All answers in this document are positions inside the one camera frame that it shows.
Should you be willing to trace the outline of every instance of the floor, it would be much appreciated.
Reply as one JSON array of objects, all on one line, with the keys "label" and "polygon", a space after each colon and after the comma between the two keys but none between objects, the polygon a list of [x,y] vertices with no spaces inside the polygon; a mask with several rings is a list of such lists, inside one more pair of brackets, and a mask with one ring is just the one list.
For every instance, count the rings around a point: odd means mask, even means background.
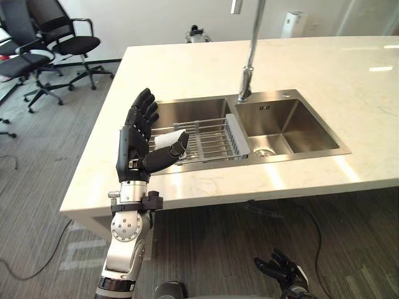
[{"label": "floor", "polygon": [[[115,72],[118,64],[104,67]],[[44,82],[64,76],[43,74]],[[73,92],[58,90],[64,106],[43,97],[35,114],[21,95],[27,82],[0,107],[0,116],[17,139],[0,136],[0,258],[20,276],[34,273],[51,255],[68,219],[59,214],[63,196],[112,81],[98,77]],[[0,84],[0,96],[12,82]],[[304,206],[320,225],[323,246],[319,269],[332,298],[398,298],[398,188],[160,211],[156,214],[153,259],[143,264],[135,298],[150,299],[167,280],[186,283],[194,295],[263,295],[279,298],[278,284],[256,270],[252,258],[268,259],[273,247],[295,260],[310,289],[326,298],[315,276],[317,234]],[[0,264],[0,299],[94,297],[107,243],[71,224],[54,259],[38,276],[19,282]]]}]

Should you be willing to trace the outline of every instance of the sink drain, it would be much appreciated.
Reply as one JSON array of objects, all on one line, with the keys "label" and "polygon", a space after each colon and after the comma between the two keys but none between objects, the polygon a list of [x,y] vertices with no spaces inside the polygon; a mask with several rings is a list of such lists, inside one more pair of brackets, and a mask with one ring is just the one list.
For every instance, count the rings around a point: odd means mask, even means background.
[{"label": "sink drain", "polygon": [[275,152],[269,150],[269,149],[257,149],[254,154],[258,157],[269,157],[269,156],[274,156],[276,155]]}]

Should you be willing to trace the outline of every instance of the metal rack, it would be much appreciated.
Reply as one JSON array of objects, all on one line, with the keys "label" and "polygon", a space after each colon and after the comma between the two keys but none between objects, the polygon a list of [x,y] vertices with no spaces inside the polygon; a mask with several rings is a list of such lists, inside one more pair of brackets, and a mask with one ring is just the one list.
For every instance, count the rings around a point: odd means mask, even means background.
[{"label": "metal rack", "polygon": [[227,114],[224,118],[174,123],[171,127],[153,129],[150,151],[155,149],[156,136],[181,129],[185,129],[190,137],[185,157],[177,165],[243,159],[249,154],[249,147],[233,114]]}]

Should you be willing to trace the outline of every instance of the marble countertop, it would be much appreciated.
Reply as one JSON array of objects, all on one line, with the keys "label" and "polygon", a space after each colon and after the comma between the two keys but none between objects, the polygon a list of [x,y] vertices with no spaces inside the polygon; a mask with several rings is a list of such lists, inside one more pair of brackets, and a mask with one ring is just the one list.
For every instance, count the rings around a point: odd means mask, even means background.
[{"label": "marble countertop", "polygon": [[[237,93],[248,52],[247,40],[127,48],[61,212],[110,214],[115,132],[140,91],[157,100]],[[153,176],[148,190],[172,209],[399,185],[398,58],[396,37],[260,40],[253,92],[297,89],[352,153]]]}]

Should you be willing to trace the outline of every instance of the electrical outlet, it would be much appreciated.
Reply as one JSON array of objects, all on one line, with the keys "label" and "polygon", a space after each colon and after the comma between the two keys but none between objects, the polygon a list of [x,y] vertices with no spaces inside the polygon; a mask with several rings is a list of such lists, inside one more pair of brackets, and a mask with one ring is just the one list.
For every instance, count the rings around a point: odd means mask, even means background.
[{"label": "electrical outlet", "polygon": [[313,23],[310,25],[309,30],[316,31],[319,30],[319,27],[320,27],[319,23]]}]

